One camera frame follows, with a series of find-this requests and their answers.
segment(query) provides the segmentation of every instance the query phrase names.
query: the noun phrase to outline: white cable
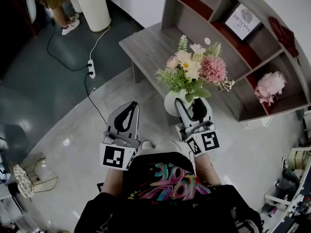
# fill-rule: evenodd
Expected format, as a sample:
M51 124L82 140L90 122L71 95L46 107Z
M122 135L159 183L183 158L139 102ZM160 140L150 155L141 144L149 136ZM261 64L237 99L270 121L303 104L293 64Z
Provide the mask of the white cable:
M91 54L93 52L93 50L96 48L96 45L98 43L98 41L102 38L102 36L110 29L110 25L109 25L109 28L107 30L105 30L105 32L103 32L103 34L101 35L101 37L98 38L98 40L96 41L95 43L95 46L93 47L92 51L89 53L89 60L91 60Z

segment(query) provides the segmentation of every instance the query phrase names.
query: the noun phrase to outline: electrical outlet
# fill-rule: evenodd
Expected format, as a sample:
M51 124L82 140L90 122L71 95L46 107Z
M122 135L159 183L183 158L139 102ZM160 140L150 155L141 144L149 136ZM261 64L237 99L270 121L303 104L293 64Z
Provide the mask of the electrical outlet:
M94 79L95 76L96 76L96 74L95 74L95 67L94 67L94 61L93 61L93 60L89 60L89 61L88 61L88 64L91 64L91 65L92 65L92 66L88 67L88 71L89 71L89 72L93 72L93 74L90 75L90 77L91 77L92 79Z

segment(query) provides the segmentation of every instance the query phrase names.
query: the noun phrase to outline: shoe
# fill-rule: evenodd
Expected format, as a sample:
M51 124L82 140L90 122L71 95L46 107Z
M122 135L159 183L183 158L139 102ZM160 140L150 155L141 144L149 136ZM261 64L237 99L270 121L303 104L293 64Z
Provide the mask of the shoe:
M72 22L72 21L75 21L76 19L79 19L80 18L80 14L79 13L75 13L73 16L67 16L67 20L68 22Z
M68 23L68 26L62 30L62 35L67 35L69 34L72 30L74 30L76 27L78 27L80 24L80 20L76 19L73 22Z
M288 164L287 164L287 161L286 161L286 159L283 157L282 158L282 168L284 169L284 168L288 168Z
M276 189L278 189L280 187L280 182L279 181L275 181L274 182L274 186L276 187Z
M152 149L152 145L150 141L144 141L141 145L142 150Z

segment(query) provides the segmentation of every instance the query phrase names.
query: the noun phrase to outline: vase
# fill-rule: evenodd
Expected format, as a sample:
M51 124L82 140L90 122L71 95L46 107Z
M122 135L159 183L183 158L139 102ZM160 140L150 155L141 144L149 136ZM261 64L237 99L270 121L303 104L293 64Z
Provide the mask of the vase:
M191 102L186 101L186 98L185 98L186 94L187 94L186 90L182 89L179 93L170 91L166 95L165 100L164 100L164 107L168 114L170 114L173 117L178 116L177 111L175 109L175 100L177 98L183 102L186 110L189 110L191 108L192 101Z

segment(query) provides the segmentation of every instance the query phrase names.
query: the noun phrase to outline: framed picture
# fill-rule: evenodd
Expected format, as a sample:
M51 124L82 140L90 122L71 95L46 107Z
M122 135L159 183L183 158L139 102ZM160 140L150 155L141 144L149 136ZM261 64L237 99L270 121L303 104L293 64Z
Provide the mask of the framed picture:
M241 40L246 40L261 25L261 21L240 3L229 15L225 25Z

